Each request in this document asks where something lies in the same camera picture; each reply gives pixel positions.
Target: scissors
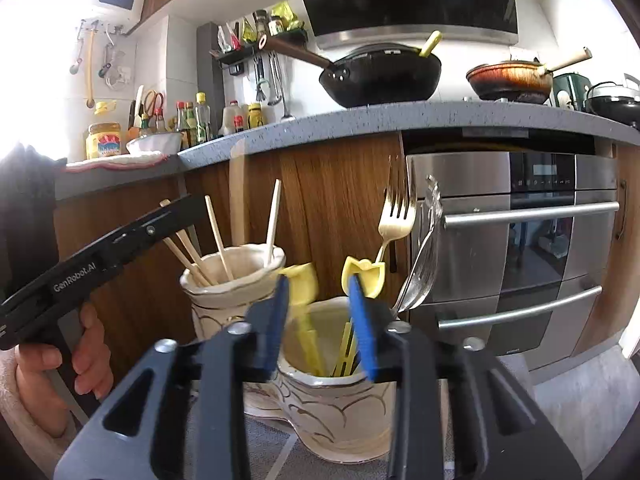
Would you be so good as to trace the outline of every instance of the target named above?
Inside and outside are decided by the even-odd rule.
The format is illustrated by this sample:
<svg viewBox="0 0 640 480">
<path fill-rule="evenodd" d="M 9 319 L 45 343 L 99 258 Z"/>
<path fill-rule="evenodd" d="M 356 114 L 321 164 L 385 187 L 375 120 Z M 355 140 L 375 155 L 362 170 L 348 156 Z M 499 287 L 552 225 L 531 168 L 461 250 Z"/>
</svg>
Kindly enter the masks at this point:
<svg viewBox="0 0 640 480">
<path fill-rule="evenodd" d="M 164 96 L 162 92 L 156 92 L 155 90 L 149 90 L 145 96 L 145 107 L 144 111 L 149 116 L 149 119 L 156 115 L 156 109 L 162 108 L 164 106 Z"/>
</svg>

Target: oven control panel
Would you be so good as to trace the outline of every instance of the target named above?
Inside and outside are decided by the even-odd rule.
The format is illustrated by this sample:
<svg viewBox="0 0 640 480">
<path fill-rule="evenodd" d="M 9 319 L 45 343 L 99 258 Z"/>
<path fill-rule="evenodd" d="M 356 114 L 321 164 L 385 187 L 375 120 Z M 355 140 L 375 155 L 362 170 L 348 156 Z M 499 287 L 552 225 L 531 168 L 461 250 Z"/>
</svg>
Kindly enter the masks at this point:
<svg viewBox="0 0 640 480">
<path fill-rule="evenodd" d="M 511 152 L 511 192 L 575 189 L 575 155 Z"/>
</svg>

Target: human hand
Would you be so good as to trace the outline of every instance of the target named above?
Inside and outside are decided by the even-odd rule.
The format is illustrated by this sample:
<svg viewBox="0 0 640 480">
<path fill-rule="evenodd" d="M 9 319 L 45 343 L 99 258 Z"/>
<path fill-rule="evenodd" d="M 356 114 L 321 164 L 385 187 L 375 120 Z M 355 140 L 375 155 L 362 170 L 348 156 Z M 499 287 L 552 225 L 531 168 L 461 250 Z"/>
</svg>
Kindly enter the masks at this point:
<svg viewBox="0 0 640 480">
<path fill-rule="evenodd" d="M 74 386 L 79 395 L 93 392 L 101 399 L 113 386 L 111 351 L 104 343 L 104 326 L 93 305 L 84 304 L 80 321 L 84 334 L 71 359 L 78 374 Z M 15 357 L 15 379 L 22 404 L 44 431 L 55 438 L 61 436 L 66 429 L 68 407 L 43 373 L 62 364 L 60 351 L 51 345 L 21 344 L 15 348 Z"/>
</svg>

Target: fork handle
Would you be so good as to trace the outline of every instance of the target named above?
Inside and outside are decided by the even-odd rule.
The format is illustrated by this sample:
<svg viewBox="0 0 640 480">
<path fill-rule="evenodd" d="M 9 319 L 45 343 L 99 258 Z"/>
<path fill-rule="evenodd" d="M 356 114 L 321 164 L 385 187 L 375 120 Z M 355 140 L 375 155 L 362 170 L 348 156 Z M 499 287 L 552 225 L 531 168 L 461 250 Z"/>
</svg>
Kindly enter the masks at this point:
<svg viewBox="0 0 640 480">
<path fill-rule="evenodd" d="M 389 242 L 382 242 L 382 245 L 380 246 L 380 250 L 378 251 L 378 256 L 376 256 L 376 263 L 380 263 L 382 261 L 382 258 L 385 257 L 385 250 L 386 250 L 386 246 L 389 245 Z"/>
</svg>

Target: gray wooden floor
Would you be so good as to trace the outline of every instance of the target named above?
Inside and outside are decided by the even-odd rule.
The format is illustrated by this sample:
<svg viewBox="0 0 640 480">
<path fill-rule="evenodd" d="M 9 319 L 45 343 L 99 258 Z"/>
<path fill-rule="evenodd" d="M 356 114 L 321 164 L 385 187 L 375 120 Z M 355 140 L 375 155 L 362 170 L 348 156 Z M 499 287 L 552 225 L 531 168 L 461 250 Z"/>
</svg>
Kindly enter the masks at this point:
<svg viewBox="0 0 640 480">
<path fill-rule="evenodd" d="M 640 375 L 618 345 L 534 386 L 542 411 L 587 476 L 625 429 L 640 401 Z"/>
</svg>

